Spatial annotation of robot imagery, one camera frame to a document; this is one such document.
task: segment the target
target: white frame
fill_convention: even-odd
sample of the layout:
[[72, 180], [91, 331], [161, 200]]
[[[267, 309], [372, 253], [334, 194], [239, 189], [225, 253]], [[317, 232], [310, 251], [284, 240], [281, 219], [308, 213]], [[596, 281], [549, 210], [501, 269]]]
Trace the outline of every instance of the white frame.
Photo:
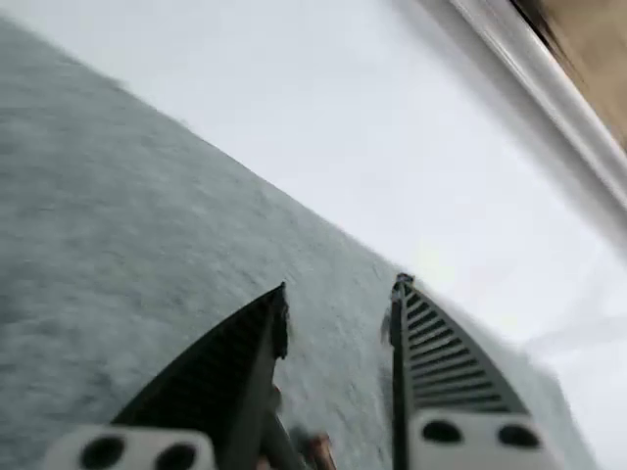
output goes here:
[[627, 211], [627, 154], [508, 0], [449, 0]]

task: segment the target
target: blurry object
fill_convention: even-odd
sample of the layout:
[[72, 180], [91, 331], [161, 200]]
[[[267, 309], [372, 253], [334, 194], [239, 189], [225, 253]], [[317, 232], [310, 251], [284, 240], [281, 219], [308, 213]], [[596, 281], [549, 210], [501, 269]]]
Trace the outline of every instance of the blurry object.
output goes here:
[[[611, 127], [622, 128], [622, 124], [619, 124], [622, 121], [616, 120], [615, 116], [624, 113], [625, 107], [624, 104], [620, 104], [624, 99], [616, 95], [616, 91], [623, 85], [619, 85], [622, 78], [619, 78], [618, 69], [615, 69], [624, 61], [624, 56], [618, 62], [609, 58], [619, 56], [616, 51], [620, 49], [622, 39], [616, 39], [616, 36], [614, 39], [599, 39], [601, 46], [593, 47], [595, 41], [592, 41], [589, 34], [597, 30], [598, 26], [601, 27], [597, 21], [602, 17], [589, 19], [585, 17], [586, 9], [590, 13], [592, 5], [605, 5], [605, 10], [613, 5], [611, 8], [615, 8], [614, 13], [605, 11], [603, 18], [604, 21], [608, 21], [606, 27], [616, 25], [618, 29], [615, 33], [620, 32], [622, 29], [618, 18], [624, 15], [622, 12], [625, 11], [625, 2], [620, 0], [547, 2], [450, 0], [450, 2], [555, 123], [557, 129], [579, 154], [573, 153], [573, 158], [581, 158], [611, 197], [627, 211], [627, 154], [619, 142], [623, 134], [622, 130], [618, 133], [616, 130], [613, 133], [610, 131]], [[601, 49], [606, 58], [592, 59], [595, 57], [595, 53], [592, 52], [594, 49]], [[578, 65], [583, 59], [579, 56], [574, 57], [577, 55], [591, 58], [588, 59], [588, 65], [585, 67]], [[599, 67], [601, 63], [613, 65]], [[601, 78], [603, 68], [607, 68], [607, 71], [615, 69], [615, 72], [610, 74], [603, 72], [605, 77], [613, 77], [610, 80], [615, 84], [616, 91], [613, 95], [609, 89], [598, 88], [609, 87], [609, 81], [604, 82], [608, 78]], [[601, 107], [604, 109], [607, 100], [614, 100], [615, 104], [610, 106], [614, 111], [597, 111]], [[616, 108], [622, 108], [623, 111], [619, 113]]]
[[[514, 0], [524, 4], [529, 1]], [[623, 148], [627, 145], [627, 2], [535, 0], [528, 17]]]

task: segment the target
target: ridged surface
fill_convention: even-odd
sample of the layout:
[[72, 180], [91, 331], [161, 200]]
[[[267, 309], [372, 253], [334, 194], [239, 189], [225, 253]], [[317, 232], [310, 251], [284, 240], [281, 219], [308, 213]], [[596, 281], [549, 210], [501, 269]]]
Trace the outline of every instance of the ridged surface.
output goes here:
[[423, 293], [403, 286], [402, 325], [410, 410], [526, 412], [490, 358]]
[[[242, 446], [229, 438], [238, 418], [249, 418], [241, 414], [249, 389], [259, 401], [253, 403], [254, 414], [265, 410], [259, 389], [269, 390], [271, 384], [272, 332], [286, 307], [279, 287], [226, 318], [148, 384], [114, 423], [203, 432], [211, 437], [219, 463], [227, 447]], [[244, 441], [260, 438], [252, 434]]]

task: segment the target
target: metal edge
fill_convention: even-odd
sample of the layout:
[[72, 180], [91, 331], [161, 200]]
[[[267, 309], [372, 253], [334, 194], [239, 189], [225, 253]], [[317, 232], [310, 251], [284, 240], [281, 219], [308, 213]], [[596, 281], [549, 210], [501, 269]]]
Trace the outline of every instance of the metal edge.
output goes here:
[[627, 212], [627, 154], [508, 0], [449, 0]]

